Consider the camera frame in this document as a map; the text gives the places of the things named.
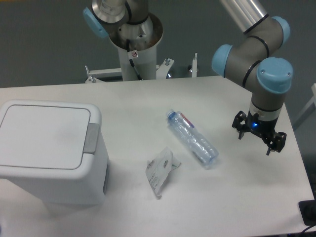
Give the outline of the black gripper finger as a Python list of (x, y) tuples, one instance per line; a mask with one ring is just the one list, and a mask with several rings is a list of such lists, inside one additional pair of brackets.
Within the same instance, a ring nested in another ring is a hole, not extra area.
[(238, 132), (238, 139), (241, 140), (245, 133), (249, 132), (249, 126), (247, 124), (247, 115), (243, 111), (239, 111), (235, 116), (232, 128)]
[(264, 134), (262, 140), (268, 146), (266, 155), (268, 156), (271, 152), (280, 153), (285, 146), (287, 134), (284, 132), (271, 132)]

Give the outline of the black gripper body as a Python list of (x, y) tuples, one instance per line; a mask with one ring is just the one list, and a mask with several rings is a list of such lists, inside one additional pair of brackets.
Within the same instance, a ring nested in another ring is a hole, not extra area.
[(275, 126), (280, 114), (280, 109), (276, 111), (262, 111), (259, 109), (249, 109), (246, 120), (246, 132), (250, 132), (261, 138), (263, 141), (272, 141)]

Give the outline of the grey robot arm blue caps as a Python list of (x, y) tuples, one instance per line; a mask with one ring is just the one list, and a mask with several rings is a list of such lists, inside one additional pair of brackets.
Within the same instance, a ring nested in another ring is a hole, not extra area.
[[(293, 68), (273, 53), (288, 40), (289, 24), (271, 17), (257, 0), (224, 0), (222, 5), (246, 38), (237, 47), (220, 46), (211, 67), (252, 94), (248, 113), (239, 112), (232, 126), (240, 137), (250, 132), (263, 140), (269, 152), (281, 152), (286, 134), (276, 132), (275, 125), (291, 87)], [(124, 80), (166, 77), (157, 66), (163, 27), (149, 12), (148, 1), (94, 0), (82, 14), (96, 36), (109, 38), (117, 48)]]

